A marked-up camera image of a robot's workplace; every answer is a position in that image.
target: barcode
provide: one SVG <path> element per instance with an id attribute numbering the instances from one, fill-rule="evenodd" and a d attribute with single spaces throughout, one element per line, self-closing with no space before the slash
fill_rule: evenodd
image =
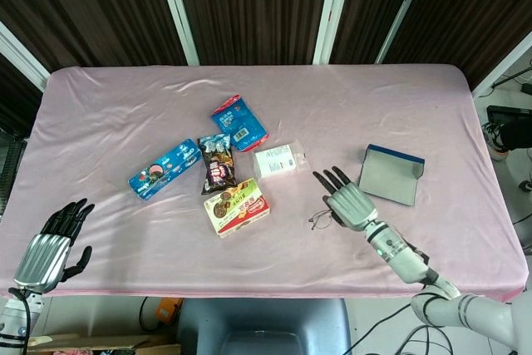
<path id="1" fill-rule="evenodd" d="M 281 170 L 283 166 L 279 164 L 278 162 L 272 162 L 269 164 L 269 171 L 275 172 L 276 170 Z"/>
<path id="2" fill-rule="evenodd" d="M 239 141 L 240 139 L 244 138 L 248 134 L 249 134 L 248 130 L 246 128 L 242 128 L 240 131 L 234 134 L 234 139 L 235 141 Z"/>

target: blue snack bag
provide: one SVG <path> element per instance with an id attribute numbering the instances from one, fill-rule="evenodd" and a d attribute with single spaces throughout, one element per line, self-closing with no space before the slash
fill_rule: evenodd
<path id="1" fill-rule="evenodd" d="M 130 178 L 130 187 L 136 195 L 148 200 L 199 160 L 200 148 L 187 139 Z"/>
<path id="2" fill-rule="evenodd" d="M 231 144 L 238 151 L 249 151 L 269 138 L 268 132 L 240 95 L 228 99 L 211 118 L 223 133 L 231 135 Z"/>

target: table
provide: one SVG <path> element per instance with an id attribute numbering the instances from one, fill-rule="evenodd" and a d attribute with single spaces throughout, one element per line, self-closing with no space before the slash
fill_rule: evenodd
<path id="1" fill-rule="evenodd" d="M 311 171 L 265 180 L 270 216 L 220 239 L 200 195 L 198 163 L 151 200 L 127 184 L 239 93 L 271 137 L 299 140 L 315 170 L 353 179 L 369 143 L 426 160 L 413 207 L 374 198 L 380 216 L 431 256 L 461 291 L 508 298 L 528 274 L 485 148 L 466 79 L 452 66 L 79 68 L 54 72 L 0 224 L 0 291 L 47 217 L 87 197 L 96 208 L 73 247 L 85 272 L 51 295 L 357 297 L 409 295 L 364 235 L 331 224 Z M 252 156 L 234 152 L 239 180 Z"/>

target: chocolate snack package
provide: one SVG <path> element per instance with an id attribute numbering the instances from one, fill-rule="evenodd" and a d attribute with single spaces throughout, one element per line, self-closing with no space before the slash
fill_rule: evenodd
<path id="1" fill-rule="evenodd" d="M 198 145 L 203 154 L 207 176 L 202 195 L 236 186 L 234 177 L 234 161 L 231 154 L 231 136 L 220 133 L 213 136 L 200 137 Z"/>

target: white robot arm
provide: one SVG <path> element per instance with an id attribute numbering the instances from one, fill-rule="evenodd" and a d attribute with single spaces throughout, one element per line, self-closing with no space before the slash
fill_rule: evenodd
<path id="1" fill-rule="evenodd" d="M 314 176 L 330 196 L 323 201 L 332 217 L 357 232 L 364 231 L 368 243 L 405 283 L 424 284 L 411 301 L 416 316 L 432 326 L 463 326 L 513 348 L 532 353 L 532 297 L 522 293 L 512 304 L 499 303 L 473 294 L 461 294 L 454 284 L 423 262 L 423 258 L 386 222 L 378 220 L 375 205 L 357 185 L 336 166 Z"/>
<path id="2" fill-rule="evenodd" d="M 75 266 L 65 269 L 83 222 L 94 209 L 94 205 L 85 205 L 83 199 L 57 211 L 28 245 L 15 273 L 17 287 L 9 289 L 15 298 L 0 315 L 0 355 L 26 353 L 27 340 L 42 311 L 42 295 L 80 274 L 88 264 L 90 246 L 85 247 Z"/>

